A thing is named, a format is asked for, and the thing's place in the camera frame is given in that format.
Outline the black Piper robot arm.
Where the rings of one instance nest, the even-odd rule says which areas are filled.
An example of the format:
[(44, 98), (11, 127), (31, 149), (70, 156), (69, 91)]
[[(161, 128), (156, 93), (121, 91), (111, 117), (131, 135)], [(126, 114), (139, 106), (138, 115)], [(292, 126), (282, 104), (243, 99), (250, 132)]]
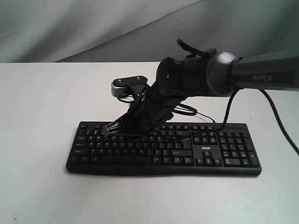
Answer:
[(133, 100), (125, 114), (103, 127), (105, 136), (149, 135), (170, 120), (175, 108), (189, 97), (231, 97), (241, 89), (299, 89), (297, 49), (236, 57), (214, 48), (201, 51), (181, 39), (177, 43), (188, 56), (162, 60), (152, 85), (144, 76), (112, 82), (114, 97), (132, 96)]

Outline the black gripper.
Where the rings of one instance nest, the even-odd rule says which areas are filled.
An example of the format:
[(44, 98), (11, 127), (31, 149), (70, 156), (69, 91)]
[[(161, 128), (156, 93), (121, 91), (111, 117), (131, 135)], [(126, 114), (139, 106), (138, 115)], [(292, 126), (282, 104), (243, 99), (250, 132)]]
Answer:
[(134, 103), (128, 111), (117, 120), (105, 125), (105, 136), (149, 135), (162, 123), (173, 117), (173, 107), (166, 106), (165, 101), (155, 103), (149, 98)]

